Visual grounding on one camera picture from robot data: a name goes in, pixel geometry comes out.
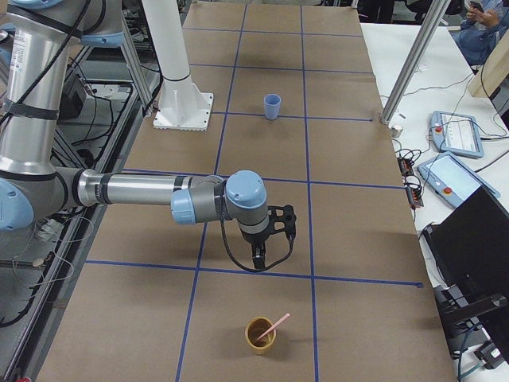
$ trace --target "blue tape grid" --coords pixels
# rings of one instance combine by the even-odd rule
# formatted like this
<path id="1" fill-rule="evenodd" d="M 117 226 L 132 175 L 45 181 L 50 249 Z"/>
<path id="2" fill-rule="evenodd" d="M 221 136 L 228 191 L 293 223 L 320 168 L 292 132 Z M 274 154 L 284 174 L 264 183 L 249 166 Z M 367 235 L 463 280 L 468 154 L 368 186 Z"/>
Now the blue tape grid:
<path id="1" fill-rule="evenodd" d="M 278 278 L 290 278 L 290 279 L 308 279 L 311 283 L 311 300 L 312 300 L 312 315 L 313 315 L 313 348 L 314 348 L 314 376 L 315 382 L 319 382 L 320 380 L 320 371 L 319 371 L 319 357 L 318 357 L 318 332 L 317 332 L 317 299 L 316 299 L 316 280 L 323 281 L 331 281 L 331 282 L 349 282 L 349 283 L 375 283 L 375 284 L 385 284 L 385 285 L 398 285 L 398 286 L 406 286 L 406 287 L 417 287 L 423 288 L 422 283 L 419 282 L 411 282 L 411 281 L 395 281 L 395 280 L 378 280 L 378 279 L 356 279 L 356 278 L 345 278 L 345 277 L 332 277 L 332 276 L 320 276 L 315 274 L 314 269 L 314 253 L 313 253 L 313 207 L 312 207 L 312 195 L 311 195 L 311 185 L 338 185 L 338 186 L 350 186 L 350 187 L 368 187 L 368 188 L 377 188 L 377 189 L 404 189 L 402 186 L 392 186 L 392 185 L 369 185 L 369 184 L 352 184 L 352 183 L 341 183 L 341 182 L 330 182 L 330 181 L 312 181 L 310 178 L 310 166 L 309 166 L 309 132 L 308 132 L 308 119 L 333 119 L 333 120 L 355 120 L 355 121 L 366 121 L 370 122 L 372 119 L 353 119 L 353 118 L 333 118 L 333 117 L 308 117 L 307 116 L 307 103 L 306 103 L 306 92 L 305 92 L 305 74 L 306 72 L 346 72 L 346 73 L 363 73 L 363 74 L 372 74 L 372 72 L 349 72 L 349 71 L 333 71 L 333 70 L 309 70 L 305 69 L 305 54 L 304 54 L 304 35 L 318 35 L 318 36 L 342 36 L 342 37 L 362 37 L 360 35 L 347 35 L 347 34 L 328 34 L 328 33 L 304 33 L 304 17 L 302 6 L 300 7 L 301 14 L 301 32 L 300 33 L 282 33 L 282 34 L 297 34 L 301 35 L 301 47 L 302 47 L 302 69 L 288 69 L 288 68 L 255 68 L 255 69 L 276 69 L 276 70 L 298 70 L 302 72 L 302 81 L 303 81 L 303 89 L 304 89 L 304 116 L 296 116 L 296 115 L 280 115 L 279 118 L 296 118 L 296 119 L 304 119 L 305 123 L 305 156 L 306 156 L 306 180 L 294 180 L 294 179 L 275 179 L 275 178 L 264 178 L 266 181 L 286 181 L 286 182 L 296 182 L 296 183 L 304 183 L 307 185 L 308 191 L 308 208 L 309 208 L 309 260 L 311 266 L 311 275 L 296 275 L 289 273 L 277 273 L 277 272 L 264 272 L 262 274 L 253 274 L 250 272 L 242 271 L 242 270 L 228 270 L 228 269 L 218 269 L 218 268 L 204 268 L 201 267 L 201 260 L 203 256 L 204 250 L 204 241 L 207 233 L 207 224 L 204 224 L 204 230 L 202 232 L 201 241 L 200 241 L 200 250 L 198 254 L 198 259 L 196 261 L 195 267 L 183 267 L 183 266 L 175 266 L 175 265 L 164 265 L 164 264 L 148 264 L 148 263 L 128 263 L 128 262 L 117 262 L 117 261 L 105 261 L 105 260 L 87 260 L 88 264 L 101 264 L 101 265 L 111 265 L 111 266 L 121 266 L 121 267 L 148 267 L 148 268 L 159 268 L 159 269 L 171 269 L 171 270 L 179 270 L 179 271 L 193 271 L 194 278 L 192 281 L 192 291 L 191 297 L 188 305 L 188 313 L 185 322 L 184 334 L 181 342 L 181 352 L 179 355 L 177 372 L 175 375 L 175 382 L 180 382 L 181 371 L 184 362 L 185 356 L 185 346 L 188 338 L 188 330 L 192 317 L 192 308 L 194 304 L 194 299 L 196 295 L 196 287 L 198 284 L 198 279 L 200 272 L 211 272 L 211 273 L 224 273 L 224 274 L 234 274 L 234 275 L 249 275 L 252 277 L 278 277 Z M 217 174 L 221 150 L 223 147 L 224 134 L 227 125 L 227 117 L 229 115 L 255 115 L 248 113 L 231 113 L 229 112 L 230 102 L 231 102 L 231 93 L 233 89 L 233 85 L 235 82 L 235 72 L 237 68 L 252 68 L 252 67 L 243 67 L 239 66 L 239 50 L 242 40 L 242 35 L 245 32 L 249 33 L 272 33 L 272 32 L 261 32 L 261 31 L 247 31 L 244 30 L 244 23 L 246 20 L 247 14 L 247 6 L 244 6 L 243 13 L 243 21 L 240 31 L 238 30 L 230 30 L 230 29 L 201 29 L 201 28 L 184 28 L 184 29 L 195 29 L 195 30 L 211 30 L 211 31 L 233 31 L 240 32 L 239 33 L 239 41 L 237 44 L 237 51 L 235 54 L 235 64 L 233 66 L 228 65 L 208 65 L 208 64 L 191 64 L 191 66 L 218 66 L 218 67 L 227 67 L 232 68 L 231 74 L 231 83 L 228 92 L 227 105 L 225 112 L 213 112 L 212 114 L 223 114 L 225 115 L 223 126 L 221 129 L 220 135 L 220 144 L 218 148 L 218 153 L 216 156 L 216 163 L 214 166 L 214 174 Z M 143 170 L 143 169 L 124 169 L 124 171 L 133 171 L 139 173 L 157 173 L 157 174 L 179 174 L 179 175 L 189 175 L 189 176 L 207 176 L 208 174 L 201 173 L 174 173 L 167 171 L 157 171 L 157 170 Z"/>

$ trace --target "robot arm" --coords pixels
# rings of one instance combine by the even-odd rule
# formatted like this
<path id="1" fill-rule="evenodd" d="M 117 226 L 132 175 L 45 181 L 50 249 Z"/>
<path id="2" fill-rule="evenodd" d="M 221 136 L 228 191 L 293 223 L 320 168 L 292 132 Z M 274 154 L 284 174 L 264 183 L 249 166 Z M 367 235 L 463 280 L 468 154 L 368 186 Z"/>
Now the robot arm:
<path id="1" fill-rule="evenodd" d="M 23 228 L 34 220 L 78 205 L 112 203 L 171 205 L 179 224 L 236 219 L 251 244 L 255 269 L 286 259 L 295 238 L 293 208 L 266 204 L 262 179 L 239 171 L 182 177 L 54 167 L 50 162 L 68 50 L 81 41 L 118 46 L 122 41 L 121 0 L 10 0 L 16 25 L 9 86 L 0 132 L 0 230 Z M 282 224 L 276 229 L 275 224 Z M 289 253 L 266 267 L 265 242 L 285 232 Z"/>

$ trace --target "blue shirt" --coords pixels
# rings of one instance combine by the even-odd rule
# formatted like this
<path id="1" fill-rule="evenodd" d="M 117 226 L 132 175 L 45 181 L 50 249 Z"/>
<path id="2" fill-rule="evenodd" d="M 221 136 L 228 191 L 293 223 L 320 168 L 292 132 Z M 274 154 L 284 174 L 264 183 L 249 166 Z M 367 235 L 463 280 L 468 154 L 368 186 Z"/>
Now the blue shirt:
<path id="1" fill-rule="evenodd" d="M 478 22 L 463 20 L 461 31 L 453 34 L 453 40 L 469 65 L 484 64 L 509 27 L 509 8 L 503 6 L 502 0 L 482 0 L 482 3 L 484 12 L 494 10 L 498 14 L 499 24 L 486 28 Z"/>

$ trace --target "black monitor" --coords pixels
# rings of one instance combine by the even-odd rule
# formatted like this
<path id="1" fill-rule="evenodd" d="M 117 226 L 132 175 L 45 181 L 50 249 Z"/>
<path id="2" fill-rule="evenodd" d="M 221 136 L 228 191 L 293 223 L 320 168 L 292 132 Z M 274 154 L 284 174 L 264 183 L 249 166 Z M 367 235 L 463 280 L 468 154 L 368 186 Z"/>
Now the black monitor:
<path id="1" fill-rule="evenodd" d="M 509 213 L 479 187 L 426 239 L 445 282 L 457 285 L 468 304 L 494 294 L 509 298 Z M 477 317 L 509 361 L 509 306 Z"/>

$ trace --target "white desk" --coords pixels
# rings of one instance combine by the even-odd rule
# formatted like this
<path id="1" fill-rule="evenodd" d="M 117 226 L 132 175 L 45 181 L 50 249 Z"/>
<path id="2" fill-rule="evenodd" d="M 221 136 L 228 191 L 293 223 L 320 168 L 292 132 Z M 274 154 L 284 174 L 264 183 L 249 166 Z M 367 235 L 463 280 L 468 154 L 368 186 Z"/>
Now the white desk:
<path id="1" fill-rule="evenodd" d="M 376 75 L 376 83 L 381 96 L 389 96 L 398 78 L 401 67 L 410 51 L 414 39 L 418 33 L 418 26 L 413 25 L 376 25 L 362 24 L 367 49 Z M 445 87 L 465 79 L 472 71 L 446 28 L 440 27 L 430 42 L 425 55 L 419 64 L 419 70 L 412 78 L 406 93 L 419 88 Z M 454 111 L 458 114 L 474 115 L 477 122 L 488 134 L 503 134 L 503 130 L 497 127 L 492 117 L 495 109 L 489 99 L 479 99 L 470 96 L 465 88 L 468 80 L 447 89 L 431 89 L 419 91 L 414 95 L 402 98 L 390 125 L 400 124 L 403 132 L 398 139 L 403 148 L 426 150 L 428 148 L 427 134 L 429 129 L 429 117 L 435 110 Z M 503 127 L 498 115 L 495 121 Z M 488 164 L 494 158 L 509 148 L 509 139 L 494 142 L 483 141 L 484 157 L 481 159 L 461 158 L 473 170 Z M 425 152 L 417 161 L 428 160 L 437 156 L 436 148 L 431 144 L 429 151 Z M 507 181 L 507 168 L 509 167 L 509 154 L 497 163 L 481 171 L 479 175 L 500 191 L 499 201 L 509 209 L 509 181 Z M 418 209 L 415 219 L 415 227 L 421 230 L 431 222 L 442 222 L 453 209 L 427 185 L 423 196 L 424 208 Z M 423 253 L 429 266 L 429 276 L 433 285 L 439 281 L 433 271 L 434 261 L 432 256 L 423 245 Z M 477 359 L 471 351 L 464 354 L 462 361 L 463 371 L 468 370 Z M 467 377 L 468 381 L 480 382 L 508 382 L 509 365 L 502 364 L 496 370 L 484 368 Z"/>

